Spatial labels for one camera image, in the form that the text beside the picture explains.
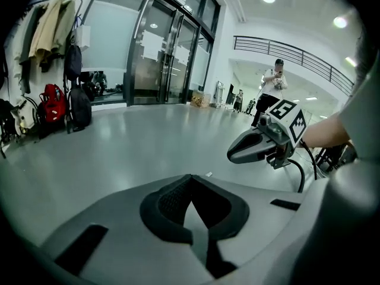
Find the black and white marker cube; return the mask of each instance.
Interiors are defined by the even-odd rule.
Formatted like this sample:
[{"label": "black and white marker cube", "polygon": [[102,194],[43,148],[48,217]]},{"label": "black and white marker cube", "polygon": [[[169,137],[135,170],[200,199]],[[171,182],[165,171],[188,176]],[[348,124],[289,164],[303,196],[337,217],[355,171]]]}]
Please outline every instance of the black and white marker cube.
[{"label": "black and white marker cube", "polygon": [[277,123],[289,136],[292,146],[295,147],[307,127],[301,107],[283,99],[271,106],[267,113],[271,116],[272,121]]}]

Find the hanging clothes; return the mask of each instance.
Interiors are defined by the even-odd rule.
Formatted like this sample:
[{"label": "hanging clothes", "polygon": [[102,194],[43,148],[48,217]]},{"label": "hanging clothes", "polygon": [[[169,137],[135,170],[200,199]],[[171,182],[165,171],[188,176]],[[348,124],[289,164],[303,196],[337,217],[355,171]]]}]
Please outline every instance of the hanging clothes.
[{"label": "hanging clothes", "polygon": [[29,57],[35,57],[38,64],[51,54],[59,10],[61,9],[63,1],[64,0],[53,0],[49,3],[34,33]]},{"label": "hanging clothes", "polygon": [[39,19],[42,14],[45,12],[48,5],[36,5],[33,7],[22,23],[22,35],[21,35],[21,49],[17,50],[17,54],[20,55],[20,63],[22,64],[25,61],[29,60],[29,51],[31,46],[31,41],[33,40],[33,35],[36,32]]},{"label": "hanging clothes", "polygon": [[69,35],[75,20],[75,2],[64,2],[58,15],[58,24],[55,29],[52,53],[65,54],[66,38]]},{"label": "hanging clothes", "polygon": [[41,6],[32,8],[23,20],[19,21],[16,35],[12,41],[12,56],[15,60],[13,66],[13,77],[20,79],[23,71],[21,65],[29,59],[29,50],[34,31],[36,30],[39,11]]}]

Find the beige jacket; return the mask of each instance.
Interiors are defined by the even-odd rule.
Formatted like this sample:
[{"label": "beige jacket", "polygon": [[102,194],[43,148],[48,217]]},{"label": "beige jacket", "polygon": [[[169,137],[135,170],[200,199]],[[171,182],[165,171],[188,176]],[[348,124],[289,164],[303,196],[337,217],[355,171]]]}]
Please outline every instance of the beige jacket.
[{"label": "beige jacket", "polygon": [[52,53],[65,53],[65,41],[75,19],[75,2],[52,0],[41,16],[31,42],[29,57],[41,63]]}]

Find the white bag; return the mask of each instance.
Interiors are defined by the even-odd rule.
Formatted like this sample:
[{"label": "white bag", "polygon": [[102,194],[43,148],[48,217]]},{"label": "white bag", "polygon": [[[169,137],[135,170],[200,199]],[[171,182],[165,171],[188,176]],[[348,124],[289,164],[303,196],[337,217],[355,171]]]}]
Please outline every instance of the white bag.
[{"label": "white bag", "polygon": [[11,113],[19,136],[27,134],[38,123],[37,104],[29,97],[20,97]]},{"label": "white bag", "polygon": [[75,44],[79,46],[81,52],[90,47],[90,26],[79,26],[74,30]]}]

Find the robotic arm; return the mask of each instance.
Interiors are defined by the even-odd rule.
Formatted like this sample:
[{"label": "robotic arm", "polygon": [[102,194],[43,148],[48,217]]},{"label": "robotic arm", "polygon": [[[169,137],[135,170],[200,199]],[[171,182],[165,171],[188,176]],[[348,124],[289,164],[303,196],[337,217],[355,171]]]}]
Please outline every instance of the robotic arm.
[{"label": "robotic arm", "polygon": [[240,134],[228,149],[227,158],[235,164],[266,159],[274,169],[294,163],[303,174],[301,166],[289,157],[293,155],[306,127],[300,106],[280,100],[261,115],[255,129]]}]

